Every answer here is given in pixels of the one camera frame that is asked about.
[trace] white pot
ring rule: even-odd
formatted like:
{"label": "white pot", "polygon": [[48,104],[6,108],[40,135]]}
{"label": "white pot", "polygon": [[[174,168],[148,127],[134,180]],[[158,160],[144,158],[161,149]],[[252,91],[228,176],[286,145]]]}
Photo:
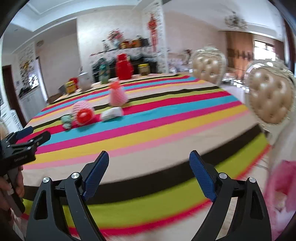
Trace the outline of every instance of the white pot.
{"label": "white pot", "polygon": [[82,91],[86,91],[91,88],[91,84],[93,83],[93,81],[87,72],[84,72],[78,75],[78,79],[79,79],[78,85]]}

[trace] red ball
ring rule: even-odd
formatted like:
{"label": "red ball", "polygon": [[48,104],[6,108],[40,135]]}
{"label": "red ball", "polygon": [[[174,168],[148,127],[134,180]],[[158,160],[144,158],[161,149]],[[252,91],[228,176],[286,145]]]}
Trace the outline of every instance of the red ball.
{"label": "red ball", "polygon": [[85,125],[92,119],[92,110],[91,109],[80,109],[77,113],[77,121],[80,125]]}

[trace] tufted chair back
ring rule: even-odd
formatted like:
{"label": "tufted chair back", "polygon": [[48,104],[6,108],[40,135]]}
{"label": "tufted chair back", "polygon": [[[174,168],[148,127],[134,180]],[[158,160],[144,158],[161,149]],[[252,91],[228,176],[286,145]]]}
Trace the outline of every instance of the tufted chair back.
{"label": "tufted chair back", "polygon": [[220,50],[205,47],[195,51],[189,64],[194,77],[219,85],[225,74],[227,61]]}
{"label": "tufted chair back", "polygon": [[274,144],[295,109],[296,80],[281,60],[256,60],[246,72],[246,103]]}

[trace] stuffed toy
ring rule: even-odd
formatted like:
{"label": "stuffed toy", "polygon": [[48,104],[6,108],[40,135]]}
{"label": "stuffed toy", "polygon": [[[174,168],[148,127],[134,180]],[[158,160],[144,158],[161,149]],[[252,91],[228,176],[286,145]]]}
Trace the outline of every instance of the stuffed toy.
{"label": "stuffed toy", "polygon": [[65,130],[70,130],[72,128],[72,116],[64,115],[61,117],[62,127]]}
{"label": "stuffed toy", "polygon": [[95,116],[94,108],[85,100],[78,101],[73,105],[72,116],[79,126],[86,125]]}

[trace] red container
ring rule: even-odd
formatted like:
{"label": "red container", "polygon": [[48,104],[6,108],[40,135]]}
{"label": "red container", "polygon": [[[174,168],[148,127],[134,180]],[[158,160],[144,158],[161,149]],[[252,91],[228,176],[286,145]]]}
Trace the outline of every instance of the red container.
{"label": "red container", "polygon": [[120,80],[129,80],[133,75],[133,66],[127,59],[125,53],[119,54],[117,56],[117,62],[115,65],[116,75]]}
{"label": "red container", "polygon": [[74,84],[75,84],[75,86],[76,86],[76,89],[78,90],[78,89],[79,89],[79,87],[78,87],[78,78],[76,78],[76,77],[71,78],[71,79],[69,79],[68,82],[70,82],[70,81],[74,81]]}

